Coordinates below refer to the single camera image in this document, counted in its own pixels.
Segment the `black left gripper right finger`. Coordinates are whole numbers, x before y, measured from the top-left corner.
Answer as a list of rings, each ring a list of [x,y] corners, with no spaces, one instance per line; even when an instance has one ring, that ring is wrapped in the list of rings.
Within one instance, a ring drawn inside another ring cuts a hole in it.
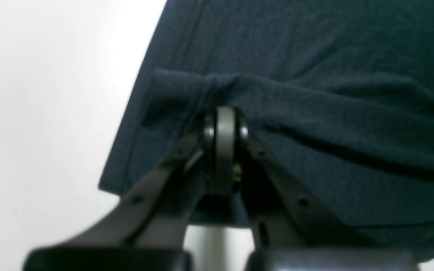
[[[418,271],[412,254],[389,248],[343,223],[236,118],[241,197],[255,251],[247,271]]]

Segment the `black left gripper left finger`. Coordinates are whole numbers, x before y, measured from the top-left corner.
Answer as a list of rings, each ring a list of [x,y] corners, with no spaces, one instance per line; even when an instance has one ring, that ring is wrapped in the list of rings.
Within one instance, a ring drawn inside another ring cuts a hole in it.
[[[218,107],[102,220],[59,245],[33,250],[24,271],[190,271],[183,249],[191,215],[235,182],[236,110]]]

